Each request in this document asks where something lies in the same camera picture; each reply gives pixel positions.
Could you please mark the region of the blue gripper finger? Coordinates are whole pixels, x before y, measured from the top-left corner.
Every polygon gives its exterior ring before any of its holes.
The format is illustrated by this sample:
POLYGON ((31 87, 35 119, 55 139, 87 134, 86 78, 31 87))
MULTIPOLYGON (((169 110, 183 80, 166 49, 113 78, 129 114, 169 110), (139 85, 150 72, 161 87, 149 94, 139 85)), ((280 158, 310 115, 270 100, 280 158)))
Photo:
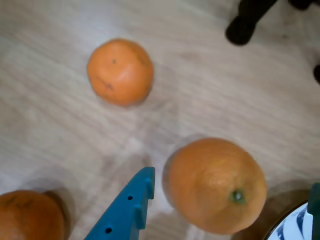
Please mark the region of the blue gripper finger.
POLYGON ((146 228, 148 201, 155 194, 155 168, 138 171, 99 218, 86 240, 137 240, 146 228))
POLYGON ((320 183, 312 185, 308 196, 307 212, 313 216, 312 240, 320 240, 320 183))

